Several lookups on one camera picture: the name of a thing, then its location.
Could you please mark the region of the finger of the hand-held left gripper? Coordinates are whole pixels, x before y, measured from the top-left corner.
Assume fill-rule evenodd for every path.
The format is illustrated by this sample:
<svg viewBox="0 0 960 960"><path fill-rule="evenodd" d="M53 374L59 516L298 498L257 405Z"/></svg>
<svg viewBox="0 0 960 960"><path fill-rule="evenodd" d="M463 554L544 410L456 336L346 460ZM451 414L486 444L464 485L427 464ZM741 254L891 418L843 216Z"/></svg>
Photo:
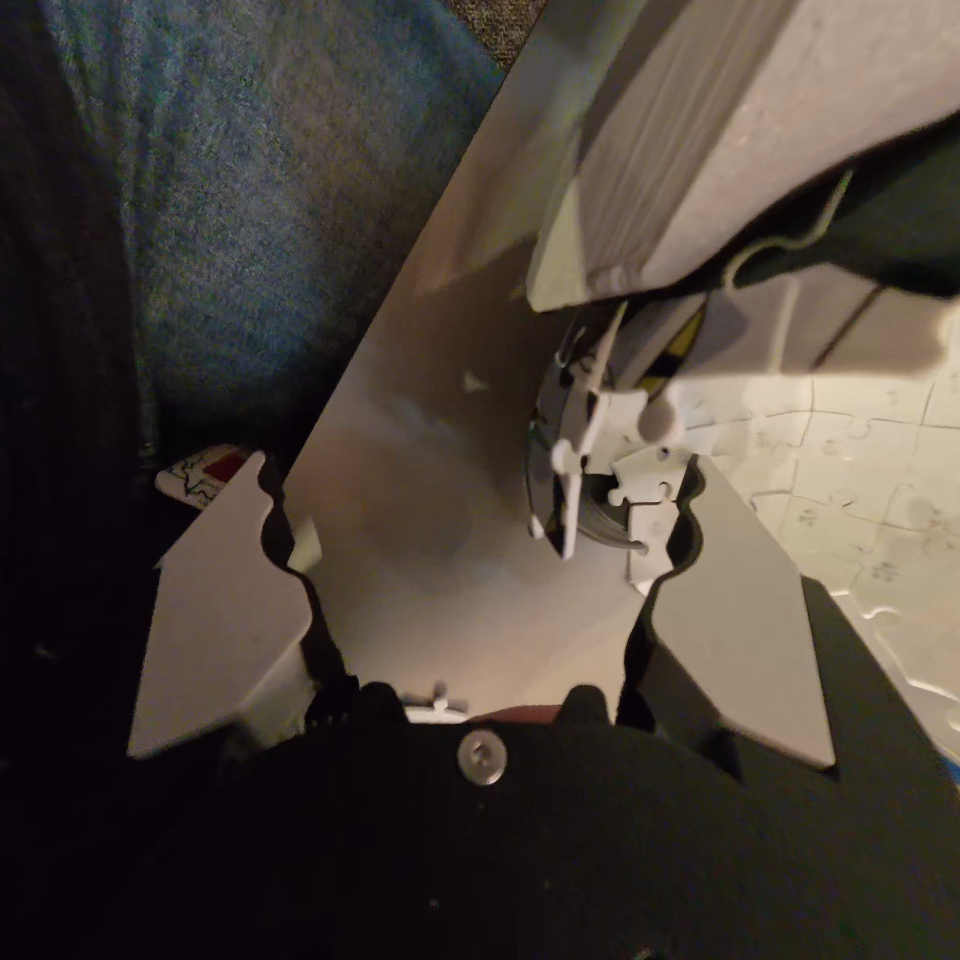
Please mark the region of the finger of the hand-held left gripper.
<svg viewBox="0 0 960 960"><path fill-rule="evenodd" d="M958 110L950 1L647 2L574 128L536 312L669 286L795 188Z"/></svg>

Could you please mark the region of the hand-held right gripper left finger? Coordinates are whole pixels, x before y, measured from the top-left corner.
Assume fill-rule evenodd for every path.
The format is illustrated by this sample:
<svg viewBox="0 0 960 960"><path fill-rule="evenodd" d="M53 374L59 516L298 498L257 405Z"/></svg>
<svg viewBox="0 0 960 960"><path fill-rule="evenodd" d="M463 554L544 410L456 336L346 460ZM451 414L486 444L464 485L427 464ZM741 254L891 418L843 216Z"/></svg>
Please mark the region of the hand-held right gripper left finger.
<svg viewBox="0 0 960 960"><path fill-rule="evenodd" d="M307 576L321 558L312 519L290 526L273 459L250 454L159 561L130 758L217 731L271 748L346 715L356 678Z"/></svg>

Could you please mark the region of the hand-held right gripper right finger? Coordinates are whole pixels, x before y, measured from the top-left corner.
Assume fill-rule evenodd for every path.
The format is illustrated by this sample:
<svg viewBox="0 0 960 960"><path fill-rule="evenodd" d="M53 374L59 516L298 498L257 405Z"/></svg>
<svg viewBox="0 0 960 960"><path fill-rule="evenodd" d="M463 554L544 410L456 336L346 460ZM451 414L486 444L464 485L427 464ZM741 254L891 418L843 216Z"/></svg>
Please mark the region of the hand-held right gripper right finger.
<svg viewBox="0 0 960 960"><path fill-rule="evenodd" d="M638 692L669 741L702 752L736 735L816 770L834 766L801 574L714 460L694 455L638 625Z"/></svg>

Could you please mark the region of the black ball stand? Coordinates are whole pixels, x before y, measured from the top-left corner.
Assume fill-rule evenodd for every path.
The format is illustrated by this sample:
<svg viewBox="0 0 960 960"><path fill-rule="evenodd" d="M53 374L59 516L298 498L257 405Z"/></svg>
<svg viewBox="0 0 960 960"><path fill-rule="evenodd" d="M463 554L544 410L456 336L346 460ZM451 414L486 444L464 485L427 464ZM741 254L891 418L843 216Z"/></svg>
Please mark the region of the black ball stand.
<svg viewBox="0 0 960 960"><path fill-rule="evenodd" d="M602 546L645 552L645 540L630 538L632 505L625 501L615 506L609 500L610 492L617 486L618 480L613 474L583 475L578 532Z"/></svg>

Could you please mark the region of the colourful puzzle ball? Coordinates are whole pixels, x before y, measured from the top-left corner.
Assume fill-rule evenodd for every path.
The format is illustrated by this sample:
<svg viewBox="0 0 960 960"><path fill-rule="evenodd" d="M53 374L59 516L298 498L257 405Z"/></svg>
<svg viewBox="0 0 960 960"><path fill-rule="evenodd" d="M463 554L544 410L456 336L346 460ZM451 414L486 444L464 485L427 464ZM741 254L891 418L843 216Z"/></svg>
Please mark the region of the colourful puzzle ball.
<svg viewBox="0 0 960 960"><path fill-rule="evenodd" d="M648 596L713 460L958 763L958 144L902 141L778 203L676 289L563 310L526 430L531 535L563 560L618 481Z"/></svg>

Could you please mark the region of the person's dark shirt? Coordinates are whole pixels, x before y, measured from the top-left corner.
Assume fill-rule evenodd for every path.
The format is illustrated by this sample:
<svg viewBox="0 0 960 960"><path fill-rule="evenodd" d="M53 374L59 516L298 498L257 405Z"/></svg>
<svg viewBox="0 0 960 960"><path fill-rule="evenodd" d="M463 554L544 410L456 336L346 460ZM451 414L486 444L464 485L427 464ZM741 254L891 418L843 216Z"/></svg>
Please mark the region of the person's dark shirt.
<svg viewBox="0 0 960 960"><path fill-rule="evenodd" d="M140 397L114 197L40 2L1 20L2 745L28 666L92 639L137 516Z"/></svg>

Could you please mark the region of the white red keychain charm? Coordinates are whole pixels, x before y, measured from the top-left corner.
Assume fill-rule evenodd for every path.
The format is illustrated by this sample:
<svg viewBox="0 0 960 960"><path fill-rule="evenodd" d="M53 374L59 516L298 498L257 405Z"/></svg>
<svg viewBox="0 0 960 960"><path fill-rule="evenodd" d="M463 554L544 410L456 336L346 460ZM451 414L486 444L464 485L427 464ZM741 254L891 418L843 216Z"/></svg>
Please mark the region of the white red keychain charm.
<svg viewBox="0 0 960 960"><path fill-rule="evenodd" d="M166 497L205 510L219 496L251 455L245 446L219 443L208 446L162 469L154 486Z"/></svg>

